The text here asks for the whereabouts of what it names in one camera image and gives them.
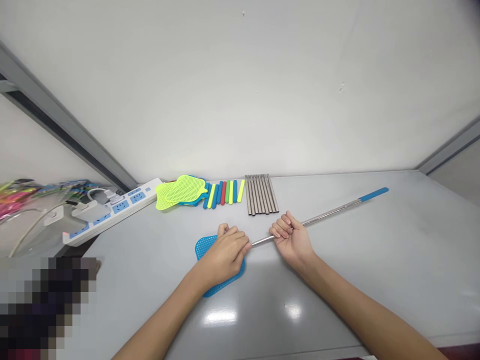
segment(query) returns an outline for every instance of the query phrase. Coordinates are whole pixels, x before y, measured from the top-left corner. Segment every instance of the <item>blue outlet socket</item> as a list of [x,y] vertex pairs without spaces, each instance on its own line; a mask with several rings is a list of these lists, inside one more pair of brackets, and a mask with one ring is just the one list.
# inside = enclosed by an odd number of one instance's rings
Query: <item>blue outlet socket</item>
[[102,216],[101,218],[93,222],[93,226],[100,224],[103,220],[107,220],[109,217],[110,217],[110,214]]
[[74,237],[76,237],[77,235],[83,233],[84,231],[87,231],[89,229],[90,225],[89,223],[87,222],[86,223],[86,226],[82,229],[82,230],[79,230],[77,232],[74,232],[73,234],[70,234],[70,239],[73,239]]
[[130,192],[128,193],[128,196],[132,196],[133,194],[138,193],[140,190],[142,190],[142,189],[141,189],[141,188],[138,188],[138,189],[135,189],[135,190],[133,190],[133,191],[130,191]]
[[114,207],[112,207],[113,209],[113,213],[114,214],[117,214],[119,212],[121,212],[122,210],[125,210],[126,208],[128,208],[130,205],[129,205],[129,202],[127,200],[124,200],[122,201],[121,203],[118,203],[117,205],[115,205]]
[[145,199],[145,194],[143,191],[130,197],[130,201],[132,204],[138,203],[142,199]]

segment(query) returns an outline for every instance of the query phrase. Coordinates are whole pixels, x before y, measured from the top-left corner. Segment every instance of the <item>table surface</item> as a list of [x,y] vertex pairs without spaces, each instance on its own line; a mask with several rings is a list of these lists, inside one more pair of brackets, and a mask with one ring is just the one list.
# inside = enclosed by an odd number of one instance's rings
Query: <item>table surface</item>
[[[480,208],[417,171],[272,178],[280,212],[300,221],[382,187],[383,194],[308,227],[313,248],[343,277],[434,345],[480,342]],[[58,359],[110,359],[197,261],[218,224],[255,241],[279,214],[248,216],[247,202],[172,208],[151,204],[99,236],[96,291],[73,318]],[[368,352],[282,261],[253,248],[244,275],[188,316],[167,359],[341,359]]]

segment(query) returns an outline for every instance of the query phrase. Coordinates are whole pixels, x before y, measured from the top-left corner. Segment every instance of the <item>white wall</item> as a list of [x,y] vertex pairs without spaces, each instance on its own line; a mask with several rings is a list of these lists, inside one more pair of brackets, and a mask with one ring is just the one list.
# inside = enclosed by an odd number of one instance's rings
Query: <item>white wall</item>
[[430,177],[480,206],[480,141],[435,170]]
[[0,4],[0,40],[139,182],[412,169],[480,114],[472,1]]
[[0,95],[0,184],[31,178],[41,184],[90,179],[108,184],[77,155]]

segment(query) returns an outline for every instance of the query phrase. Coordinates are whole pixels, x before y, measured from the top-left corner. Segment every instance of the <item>white power strip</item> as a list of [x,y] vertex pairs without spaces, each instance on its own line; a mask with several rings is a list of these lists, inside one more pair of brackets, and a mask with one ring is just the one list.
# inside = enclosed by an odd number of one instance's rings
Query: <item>white power strip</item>
[[78,232],[72,234],[64,232],[63,243],[77,247],[143,209],[148,204],[153,203],[157,199],[155,188],[160,184],[162,184],[162,181],[160,181],[159,178],[154,178],[125,194],[125,199],[116,203],[114,206],[107,203],[106,206],[110,208],[109,214],[101,217],[97,221],[88,222],[86,226]]

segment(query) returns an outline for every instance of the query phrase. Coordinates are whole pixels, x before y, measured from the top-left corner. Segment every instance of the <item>yellow plastic stick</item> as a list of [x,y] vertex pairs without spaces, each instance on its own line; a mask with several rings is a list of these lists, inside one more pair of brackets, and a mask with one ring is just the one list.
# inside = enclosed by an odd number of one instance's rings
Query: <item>yellow plastic stick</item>
[[236,199],[236,202],[237,203],[241,203],[242,202],[242,196],[244,195],[244,186],[245,186],[245,179],[243,179],[241,181],[241,184],[240,184],[240,190],[238,190],[238,197]]
[[234,203],[234,182],[230,182],[230,195],[228,196],[228,203],[232,205]]
[[212,202],[214,200],[214,194],[215,194],[215,187],[217,184],[212,184],[211,185],[211,190],[210,190],[210,197],[208,198],[208,205],[206,206],[207,208],[211,209],[212,208]]

